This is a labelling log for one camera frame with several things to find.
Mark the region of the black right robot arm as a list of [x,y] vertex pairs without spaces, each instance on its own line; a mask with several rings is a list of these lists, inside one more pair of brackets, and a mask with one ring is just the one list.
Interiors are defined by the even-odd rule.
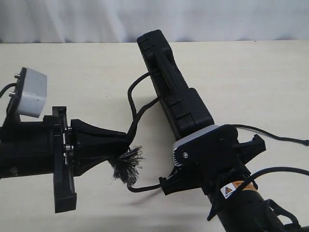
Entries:
[[207,220],[218,217],[227,232],[306,232],[296,216],[258,192],[256,178],[278,172],[308,175],[292,167],[266,168],[252,174],[247,163],[266,150],[258,135],[241,143],[237,125],[210,125],[176,134],[174,173],[159,179],[165,195],[201,189],[211,203]]

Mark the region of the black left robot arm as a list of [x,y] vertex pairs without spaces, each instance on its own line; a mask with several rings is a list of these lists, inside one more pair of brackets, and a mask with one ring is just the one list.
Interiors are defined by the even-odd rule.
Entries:
[[67,121],[67,108],[54,106],[42,121],[22,122],[8,114],[0,129],[0,176],[53,174],[55,212],[76,209],[74,178],[120,157],[129,147],[126,133]]

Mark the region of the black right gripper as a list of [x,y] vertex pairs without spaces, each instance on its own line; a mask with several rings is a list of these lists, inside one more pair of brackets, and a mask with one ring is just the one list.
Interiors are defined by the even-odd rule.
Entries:
[[259,136],[245,143],[238,141],[235,126],[210,125],[177,140],[172,147],[172,161],[177,172],[159,179],[165,195],[202,188],[208,195],[214,191],[217,177],[231,180],[248,177],[246,164],[266,150]]

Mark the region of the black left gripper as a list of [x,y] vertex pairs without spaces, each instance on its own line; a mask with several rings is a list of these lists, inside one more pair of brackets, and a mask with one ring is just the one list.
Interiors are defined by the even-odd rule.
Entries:
[[74,148],[73,174],[66,164],[63,134],[67,127],[67,108],[54,106],[42,121],[20,122],[14,143],[15,176],[53,174],[55,212],[76,209],[74,176],[81,176],[96,165],[115,159],[128,150],[126,133],[99,128],[80,119],[70,127]]

